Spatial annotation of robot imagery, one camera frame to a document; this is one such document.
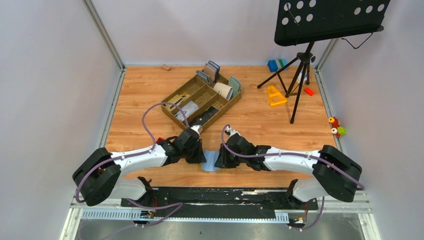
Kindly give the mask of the yellow leather card holder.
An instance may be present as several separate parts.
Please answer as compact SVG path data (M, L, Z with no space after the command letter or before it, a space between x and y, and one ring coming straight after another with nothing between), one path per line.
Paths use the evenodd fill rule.
M215 173L220 167L215 167L215 163L219 158L219 150L204 150L203 152L206 162L201 164L201 170L208 173Z

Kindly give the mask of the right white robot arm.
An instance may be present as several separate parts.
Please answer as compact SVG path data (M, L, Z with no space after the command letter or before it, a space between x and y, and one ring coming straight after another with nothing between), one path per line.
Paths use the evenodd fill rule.
M215 167L230 169L241 163L255 171L290 171L309 175L294 179L284 195L286 204L298 209L311 199L330 196L351 203L360 183L362 167L332 145L320 150L291 151L254 145L238 132L222 142Z

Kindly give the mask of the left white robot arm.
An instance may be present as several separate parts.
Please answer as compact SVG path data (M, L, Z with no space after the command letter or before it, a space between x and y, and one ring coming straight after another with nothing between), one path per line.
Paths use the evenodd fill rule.
M145 148L127 152L109 152L105 147L96 149L72 175L77 186L76 201L92 207L108 198L118 198L135 200L142 207L149 206L153 193L148 181L140 176L126 178L126 175L175 164L180 159L189 164L204 163L201 132L202 127L194 125L179 136Z

